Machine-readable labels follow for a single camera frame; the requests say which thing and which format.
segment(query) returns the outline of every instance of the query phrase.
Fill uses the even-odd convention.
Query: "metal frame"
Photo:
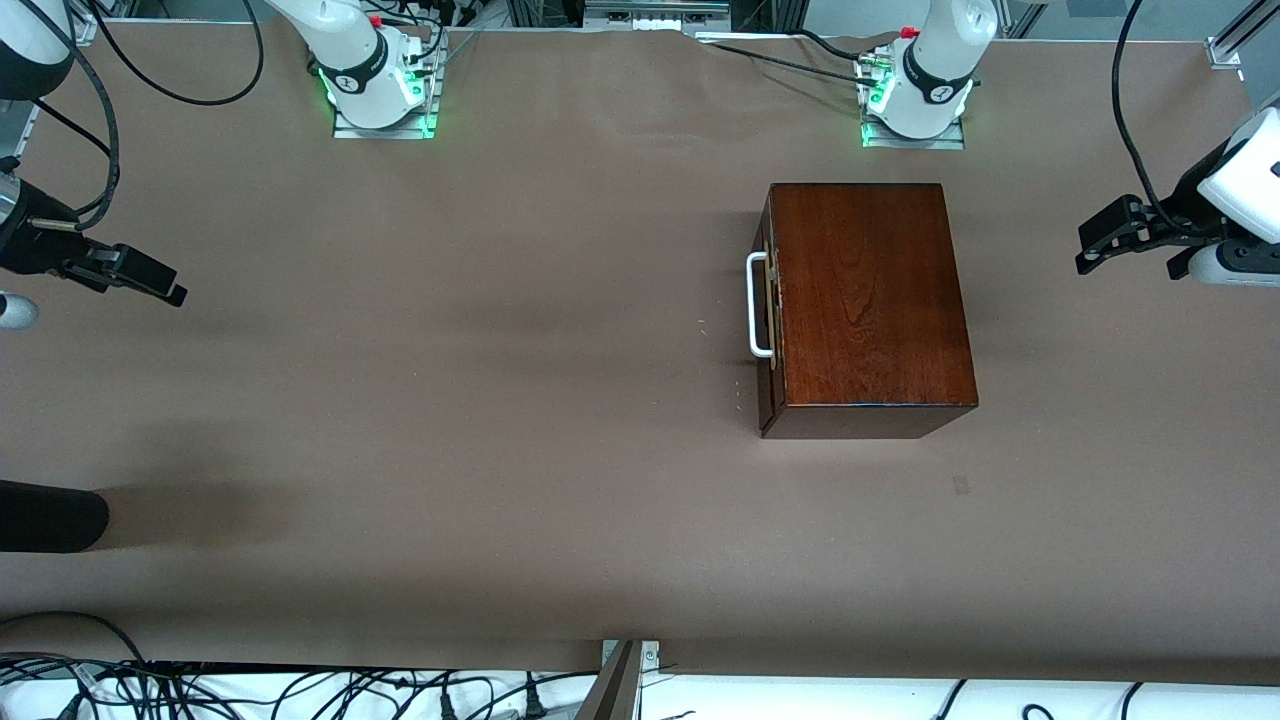
[[[1254,0],[1217,35],[1204,41],[1208,61],[1215,70],[1240,67],[1239,50],[1253,40],[1280,13],[1280,0]]]
[[[640,694],[640,673],[658,667],[658,643],[609,641],[604,643],[604,667],[573,720],[632,720]]]
[[[1000,18],[1000,37],[1009,37],[1012,29],[1012,12],[1009,9],[1009,0],[996,0],[996,17]]]
[[[728,0],[586,0],[584,29],[680,29],[731,32]]]
[[[1027,8],[1027,12],[1023,13],[1023,17],[1018,18],[1014,27],[1009,28],[1005,37],[1010,40],[1025,40],[1027,36],[1030,35],[1032,28],[1036,27],[1036,23],[1039,22],[1041,15],[1044,14],[1047,8],[1048,5],[1042,3],[1033,3],[1029,8]]]
[[[809,12],[809,0],[773,0],[773,32],[800,29]]]
[[[507,12],[515,27],[545,27],[543,18],[547,13],[541,0],[536,4],[530,0],[507,0]]]

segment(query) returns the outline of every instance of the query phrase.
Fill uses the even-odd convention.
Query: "brown table surface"
[[[118,35],[188,94],[252,69],[244,26]],[[334,141],[266,35],[216,109],[90,53],[123,146],[93,234],[191,297],[0,278],[44,310],[0,336],[0,475],[118,515],[109,550],[0,559],[4,611],[159,659],[590,666],[643,635],[682,670],[1280,680],[1280,295],[1160,252],[1076,277],[1075,227],[1138,190],[1110,45],[997,42],[969,149],[922,152],[860,147],[840,82],[669,32],[483,35],[434,141]],[[1125,78],[1165,190],[1247,111],[1194,44]],[[52,101],[101,129],[78,72]],[[101,172],[38,124],[28,181],[76,204]],[[756,438],[742,260],[785,181],[943,183],[978,410]]]

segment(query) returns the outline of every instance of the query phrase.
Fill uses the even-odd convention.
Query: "white surface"
[[[928,720],[955,680],[854,680],[675,676],[644,693],[643,720],[694,710],[691,720]],[[1128,683],[969,682],[947,720],[1018,720],[1023,706],[1044,706],[1056,720],[1115,720]],[[1280,689],[1144,685],[1130,720],[1252,720],[1280,714]]]
[[[417,682],[425,682],[435,678],[436,675],[439,675],[439,671],[416,673]],[[408,673],[397,674],[396,676],[407,678]],[[524,671],[456,673],[449,680],[452,683],[449,685],[449,698],[453,701],[453,707],[457,711],[460,720],[466,720],[467,715],[489,702],[489,688],[484,683],[457,684],[458,680],[475,676],[485,676],[493,680],[497,694],[521,687],[525,683]],[[221,698],[248,698],[271,702],[275,701],[288,684],[297,678],[298,675],[296,674],[247,674],[201,676],[197,682],[200,687],[209,689]],[[349,678],[351,676],[348,674],[340,673],[335,678],[325,679],[323,684],[316,685],[314,689],[289,697],[280,706],[278,720],[311,720],[315,712],[320,710],[320,707],[325,705],[329,698],[334,697],[347,685]],[[319,680],[320,678],[303,680],[293,688],[293,691],[291,691],[291,694],[297,689],[308,688],[312,683]],[[588,676],[545,683],[538,687],[538,694],[541,698],[543,706],[548,710],[573,705],[581,702],[582,698],[586,697],[586,692],[590,689],[591,682],[593,678]],[[131,687],[133,688],[134,696],[138,697],[140,693],[137,684],[133,683]],[[378,685],[376,689],[379,692],[392,694],[401,702],[406,701],[412,692],[407,688],[396,689],[388,685]],[[0,688],[0,714],[3,714],[5,720],[46,720],[49,717],[56,717],[58,714],[67,707],[67,703],[74,693],[76,682],[70,679],[28,680],[14,683]],[[100,682],[95,685],[93,693],[95,697],[101,701],[120,701],[120,697],[115,692],[114,680]],[[155,688],[151,691],[151,697],[155,697]],[[321,720],[333,717],[337,705],[338,703],[330,705],[329,708],[321,715]],[[234,705],[233,707],[243,720],[270,720],[271,717],[270,705]],[[494,708],[494,717],[500,717],[503,712],[512,710],[518,712],[525,711],[525,693],[517,693],[507,701],[499,703]],[[193,707],[192,712],[196,716],[196,720],[227,720],[225,711],[224,715],[218,715],[201,707]],[[389,720],[394,712],[396,708],[387,698],[372,693],[364,693],[357,696],[351,703],[347,717],[349,720]],[[99,714],[101,720],[137,720],[133,710],[129,707],[100,706]],[[440,691],[429,689],[413,700],[412,706],[404,714],[403,719],[421,720],[439,716]],[[88,703],[81,703],[79,720],[93,720],[93,711]]]
[[[435,673],[419,673],[419,679],[433,678]],[[467,676],[489,676],[498,693],[524,683],[524,673],[493,671],[463,673]],[[297,675],[221,675],[205,676],[202,687],[221,697],[247,697],[274,700]],[[682,712],[694,711],[691,720],[778,720],[778,719],[847,719],[847,720],[928,720],[942,706],[955,680],[874,680],[874,679],[823,679],[823,678],[731,678],[717,675],[657,675],[644,676],[640,720],[666,720]],[[591,678],[559,680],[539,687],[543,705],[548,710],[581,702],[591,684]],[[307,687],[306,680],[298,687]],[[310,720],[326,700],[347,683],[346,675],[328,680],[323,687],[285,701],[279,720]],[[948,720],[1016,720],[1027,703],[1048,708],[1057,720],[1115,720],[1120,716],[1120,698],[1128,683],[1050,683],[973,680],[956,698]],[[76,691],[72,680],[23,682],[0,688],[0,712],[6,720],[42,720],[54,717],[65,707]],[[102,685],[99,697],[110,697]],[[408,691],[398,691],[406,698]],[[483,683],[451,685],[449,696],[460,720],[466,720],[476,708],[488,702],[489,691]],[[424,692],[404,714],[404,720],[431,720],[439,717],[439,692]],[[495,708],[524,712],[524,693]],[[269,720],[269,706],[239,705],[236,710],[244,720]],[[196,720],[215,720],[218,716],[196,708]],[[385,720],[394,708],[385,698],[372,694],[360,696],[349,710],[352,720]],[[333,706],[321,715],[330,717]],[[1144,685],[1134,696],[1130,720],[1204,720],[1210,717],[1233,720],[1274,720],[1280,715],[1280,688],[1217,687],[1217,685]],[[81,720],[90,720],[92,712],[86,705]],[[133,720],[125,707],[102,708],[102,720]]]
[[[1197,190],[1244,229],[1280,243],[1280,177],[1271,172],[1280,164],[1280,111],[1258,113],[1231,137],[1231,147],[1236,146]]]
[[[36,0],[36,5],[70,36],[67,10],[59,0]],[[67,58],[63,41],[18,0],[0,0],[0,41],[41,65],[55,65]]]

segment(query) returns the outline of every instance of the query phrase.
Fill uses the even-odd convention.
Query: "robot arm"
[[[964,113],[973,72],[996,36],[996,18],[991,0],[933,0],[919,33],[904,29],[890,46],[891,77],[868,111],[902,137],[941,135]]]
[[[36,5],[72,35],[70,13],[61,0]],[[36,100],[58,87],[72,70],[72,55],[45,23],[17,0],[0,1],[0,100]]]
[[[1169,277],[1280,287],[1280,110],[1263,108],[1193,165],[1161,205],[1125,195],[1079,228],[1079,274],[1126,252],[1181,246]]]
[[[268,1],[306,40],[330,100],[352,124],[387,127],[425,101],[420,38],[375,24],[358,0]],[[0,100],[37,100],[70,72],[65,0],[31,3],[61,37],[27,3],[0,0]],[[187,291],[177,284],[177,272],[128,245],[106,246],[84,237],[77,213],[22,182],[17,167],[12,158],[0,161],[0,266],[18,274],[52,274],[97,292],[128,287],[175,307],[183,304]],[[0,328],[31,327],[36,314],[29,300],[0,292]]]
[[[384,128],[425,101],[422,41],[375,27],[360,0],[266,1],[306,41],[330,100],[352,124]]]

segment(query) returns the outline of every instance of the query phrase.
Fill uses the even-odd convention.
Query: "metal bracket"
[[[1000,19],[1000,37],[1009,37],[1010,31],[1014,29],[1009,0],[996,0],[996,15]]]
[[[1027,40],[1027,36],[1030,35],[1032,28],[1039,22],[1041,15],[1044,14],[1047,8],[1048,5],[1042,3],[1033,3],[1028,5],[1023,17],[1018,18],[1018,22],[1014,23],[1014,26],[1009,29],[1009,35],[1005,37],[1010,40]]]
[[[1204,41],[1215,70],[1240,69],[1239,50],[1280,14],[1280,0],[1253,0],[1221,32]]]
[[[658,643],[605,641],[603,657],[604,667],[573,720],[635,720],[640,674],[649,666],[658,669]]]
[[[1215,70],[1240,69],[1240,54],[1233,50],[1224,55],[1216,37],[1204,41],[1204,53],[1208,54],[1208,65]]]

